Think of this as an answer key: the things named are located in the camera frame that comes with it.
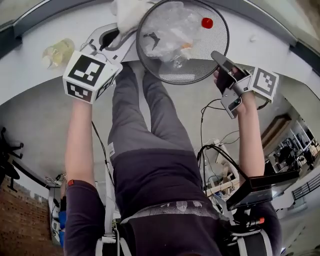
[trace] person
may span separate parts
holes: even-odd
[[[219,72],[215,71],[215,83]],[[223,255],[228,220],[202,190],[188,133],[162,83],[145,72],[143,94],[150,109],[148,131],[139,109],[136,76],[129,65],[116,77],[112,99],[114,191],[121,214],[121,237],[133,256]],[[247,176],[264,174],[258,112],[252,92],[237,108],[239,165]],[[68,178],[65,255],[95,255],[104,235],[105,210],[94,180],[92,105],[75,100],[68,130],[65,168]],[[280,255],[281,228],[272,205],[261,203],[251,215],[264,217],[274,255]]]

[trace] black cable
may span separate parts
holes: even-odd
[[[106,154],[105,145],[103,144],[103,142],[102,142],[102,140],[101,140],[101,138],[100,138],[100,136],[99,136],[99,133],[98,133],[98,131],[97,131],[97,128],[96,128],[94,122],[91,121],[91,123],[92,123],[92,127],[93,127],[93,129],[94,129],[94,131],[95,131],[95,134],[96,134],[96,136],[98,137],[98,139],[99,139],[99,141],[100,141],[100,143],[101,143],[101,147],[102,147],[103,155],[104,155],[104,163],[105,163],[105,166],[106,166],[106,168],[107,168],[107,170],[108,170],[108,174],[109,174],[109,177],[110,177],[110,179],[111,179],[112,185],[113,185],[113,187],[115,187],[114,180],[112,179],[112,175],[111,175],[111,172],[110,172],[109,167],[108,167],[108,163],[109,163],[109,162],[107,161],[107,154]]]
[[[210,168],[211,168],[211,171],[212,171],[213,174],[214,174],[214,175],[212,175],[212,176],[210,176],[210,177],[208,178],[208,181],[207,181],[207,183],[208,183],[208,182],[209,182],[209,179],[210,179],[211,177],[216,176],[216,177],[218,178],[218,176],[216,175],[216,173],[215,173],[214,170],[212,169],[211,163],[210,163],[210,161],[209,161],[209,157],[207,156],[207,149],[204,151],[204,154],[205,154],[205,156],[206,156],[206,159],[208,160],[208,163],[209,163],[209,166],[210,166]]]
[[[213,106],[207,106],[207,108],[214,109],[214,110],[225,110],[224,108],[213,107]]]
[[[230,144],[232,144],[232,143],[235,143],[235,142],[238,141],[239,139],[240,139],[240,137],[238,137],[236,140],[234,140],[234,141],[232,141],[232,142],[223,143],[222,145],[225,145],[225,144],[230,145]]]
[[[261,106],[258,106],[256,110],[262,110],[266,105],[268,105],[269,100],[266,100],[265,103],[263,103]]]
[[[56,204],[54,204],[54,199],[55,199],[55,195],[56,195],[56,187],[57,187],[57,186],[54,186],[54,189],[53,189],[51,222],[52,222],[52,217],[53,217],[53,214],[54,214],[54,209],[55,209],[55,207],[56,207]]]
[[[248,179],[248,176],[240,169],[240,167],[232,159],[232,157],[229,156],[223,149],[221,149],[220,147],[218,147],[218,146],[216,146],[214,144],[204,145],[200,149],[200,151],[199,151],[199,153],[197,155],[197,160],[200,158],[201,155],[203,155],[204,149],[214,149],[214,150],[218,151],[225,159],[227,159],[237,169],[237,171],[243,176],[244,179]]]
[[[223,139],[222,140],[220,140],[220,143],[228,136],[228,135],[230,135],[230,134],[234,134],[234,133],[236,133],[236,132],[239,132],[239,130],[234,130],[234,131],[232,131],[232,132],[230,132],[230,133],[228,133],[226,136],[224,136],[223,137]]]
[[[217,199],[214,197],[214,194],[213,194],[213,193],[208,196],[208,198],[210,198],[210,197],[211,197],[211,199],[210,199],[211,203],[212,203],[213,205],[217,206]]]
[[[53,231],[52,233],[55,233],[55,232],[56,232],[57,235],[58,235],[58,237],[59,237],[59,233],[58,233],[57,231],[55,231],[54,229],[52,229],[52,231]]]
[[[201,123],[200,123],[200,139],[201,139],[201,148],[203,147],[203,140],[202,140],[202,123],[204,121],[204,114],[206,112],[206,109],[209,107],[209,105],[213,102],[216,102],[216,101],[220,101],[221,99],[220,98],[216,98],[216,99],[213,99],[211,100],[203,109],[201,109]],[[204,190],[205,190],[205,195],[208,196],[207,194],[207,189],[206,189],[206,170],[205,170],[205,155],[204,153],[202,152],[202,160],[203,160],[203,183],[204,183]]]

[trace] electronic device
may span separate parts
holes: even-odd
[[[60,243],[60,237],[59,237],[60,223],[55,219],[53,219],[51,222],[51,228],[52,228],[52,236],[56,239],[58,243]]]
[[[248,177],[226,201],[227,210],[249,209],[253,205],[272,201],[282,195],[298,178],[299,172],[297,170],[267,176]]]
[[[65,94],[93,104],[114,83],[123,69],[121,61],[136,40],[131,32],[115,43],[117,30],[116,23],[97,28],[89,42],[73,52],[62,76]]]
[[[235,110],[242,103],[244,93],[253,91],[257,97],[272,103],[279,84],[278,74],[260,67],[250,74],[218,51],[213,51],[211,57],[220,67],[216,85],[222,93],[221,104],[232,119],[237,117]]]

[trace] desk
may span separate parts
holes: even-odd
[[[110,4],[105,2],[64,11],[24,34],[23,44],[0,59],[0,105],[32,87],[62,76],[63,68],[45,69],[41,63],[43,51],[64,38],[72,39],[79,50],[96,28],[116,22]],[[223,10],[220,12],[229,27],[228,58],[235,63],[260,66],[307,84],[312,68],[290,52],[287,43],[240,16]],[[256,37],[255,42],[250,41],[252,36]],[[124,61],[134,60],[138,60],[135,45]]]

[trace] hand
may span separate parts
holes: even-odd
[[[218,68],[214,73],[214,83],[216,84],[216,86],[218,87],[218,89],[221,91],[221,93],[223,93],[224,89],[225,89],[225,85],[223,84],[217,84],[218,81],[218,77],[219,77],[219,70],[220,68]],[[238,69],[236,67],[232,68],[232,74],[234,75],[235,73],[238,72]],[[250,110],[256,110],[257,106],[256,106],[256,98],[255,95],[252,91],[248,91],[245,92],[241,95],[242,98],[242,103],[236,108],[236,111],[238,112],[238,114],[243,114],[246,113],[247,111]]]

